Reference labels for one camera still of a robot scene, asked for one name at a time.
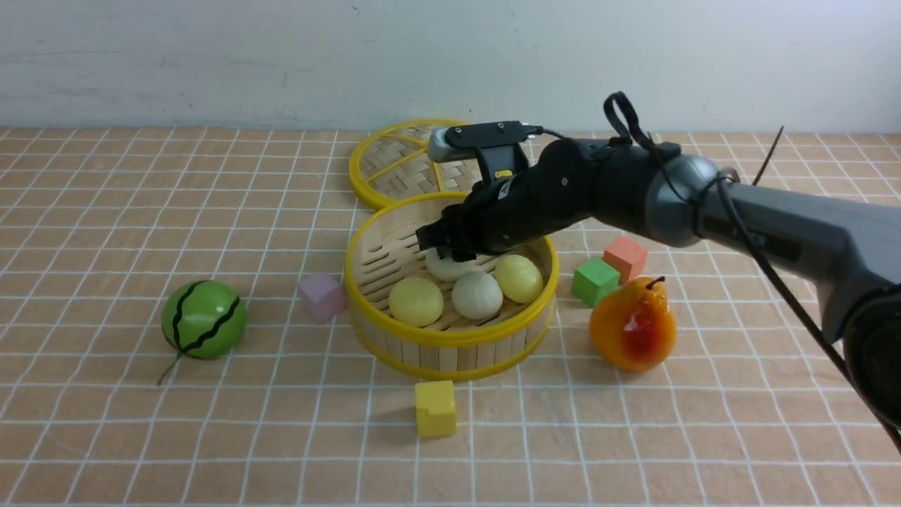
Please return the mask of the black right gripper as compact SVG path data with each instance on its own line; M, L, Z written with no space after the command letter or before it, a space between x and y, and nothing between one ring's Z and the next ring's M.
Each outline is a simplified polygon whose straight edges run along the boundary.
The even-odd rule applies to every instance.
M599 209L602 161L609 154L610 145L602 140L551 142L527 170L474 190L417 229L420 250L433 249L457 262L501 256L592 218Z

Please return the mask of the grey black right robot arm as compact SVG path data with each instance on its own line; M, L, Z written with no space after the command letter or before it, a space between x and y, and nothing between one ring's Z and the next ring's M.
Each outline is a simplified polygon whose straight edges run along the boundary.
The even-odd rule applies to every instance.
M752 257L876 417L899 427L899 208L734 182L733 170L663 142L564 138L537 164L473 187L420 227L422 250L499 256L587 218L683 248Z

